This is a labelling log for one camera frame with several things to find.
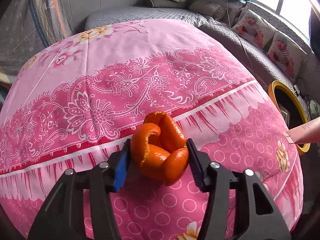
metal screw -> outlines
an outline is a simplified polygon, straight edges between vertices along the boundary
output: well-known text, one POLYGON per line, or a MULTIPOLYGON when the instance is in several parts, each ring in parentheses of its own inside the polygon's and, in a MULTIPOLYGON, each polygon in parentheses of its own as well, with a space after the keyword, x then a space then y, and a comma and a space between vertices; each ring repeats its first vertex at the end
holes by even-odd
POLYGON ((66 175, 72 175, 74 172, 73 169, 66 169, 66 171, 64 172, 66 175))
POLYGON ((99 163, 99 167, 102 169, 105 169, 105 168, 109 167, 109 163, 107 163, 107 162, 99 163))
POLYGON ((248 176, 253 176, 254 174, 253 170, 250 170, 250 169, 246 169, 244 173, 247 174, 248 176))
POLYGON ((213 167, 213 168, 215 168, 215 169, 217 169, 217 168, 220 167, 220 164, 219 164, 219 163, 216 163, 216 162, 212 162, 212 163, 210 163, 210 166, 213 167))

orange peel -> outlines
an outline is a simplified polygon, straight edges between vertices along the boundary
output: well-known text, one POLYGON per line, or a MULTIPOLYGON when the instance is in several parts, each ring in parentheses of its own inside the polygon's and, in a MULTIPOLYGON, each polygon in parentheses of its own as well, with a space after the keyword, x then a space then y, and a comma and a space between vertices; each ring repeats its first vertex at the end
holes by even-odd
POLYGON ((142 175, 170 186, 177 182, 188 166, 186 138, 176 122, 165 112, 145 117, 132 136, 132 161, 142 175))

pink bedspread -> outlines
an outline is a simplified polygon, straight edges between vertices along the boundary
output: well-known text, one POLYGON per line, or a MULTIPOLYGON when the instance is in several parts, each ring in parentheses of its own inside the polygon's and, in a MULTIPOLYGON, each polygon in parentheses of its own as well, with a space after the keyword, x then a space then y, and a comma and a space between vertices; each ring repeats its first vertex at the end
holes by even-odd
MULTIPOLYGON (((26 237, 67 168, 91 169, 122 148, 152 111, 166 111, 198 149, 226 168, 250 168, 289 229, 302 209, 302 172, 287 127, 253 76, 220 43, 176 20, 96 28, 30 59, 0 114, 0 203, 26 237)), ((196 238, 208 195, 190 168, 173 186, 131 167, 111 195, 122 239, 196 238)), ((93 237, 88 192, 85 227, 93 237)), ((226 236, 233 232, 230 191, 226 236)))

yellow round frame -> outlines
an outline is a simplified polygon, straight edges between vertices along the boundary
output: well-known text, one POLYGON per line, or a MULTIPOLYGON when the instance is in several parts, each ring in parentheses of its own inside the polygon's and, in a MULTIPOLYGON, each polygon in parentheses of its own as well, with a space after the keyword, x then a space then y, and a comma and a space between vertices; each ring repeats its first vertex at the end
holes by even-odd
MULTIPOLYGON (((278 109, 278 111, 280 112, 280 109, 279 109, 278 103, 276 101, 275 88, 281 89, 283 92, 285 92, 289 96, 289 98, 292 100, 294 105, 297 107, 299 114, 302 118, 302 121, 304 123, 308 122, 307 116, 306 116, 300 102, 298 101, 296 96, 292 93, 292 91, 285 84, 281 83, 280 81, 273 81, 269 85, 268 94, 269 94, 269 97, 271 98, 271 101, 275 104, 276 108, 278 109)), ((304 155, 310 149, 310 143, 304 144, 303 147, 300 147, 298 144, 296 144, 296 147, 298 149, 299 155, 304 155)))

baby photo pillow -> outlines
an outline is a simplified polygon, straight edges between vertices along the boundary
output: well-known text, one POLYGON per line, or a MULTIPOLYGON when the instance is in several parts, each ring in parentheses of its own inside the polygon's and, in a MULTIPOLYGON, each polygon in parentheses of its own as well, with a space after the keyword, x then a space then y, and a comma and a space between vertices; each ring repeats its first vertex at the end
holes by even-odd
POLYGON ((306 53, 287 35, 276 31, 268 51, 268 57, 294 81, 306 53))
POLYGON ((247 10, 232 30, 258 48, 263 49, 273 38, 276 28, 253 11, 247 10))

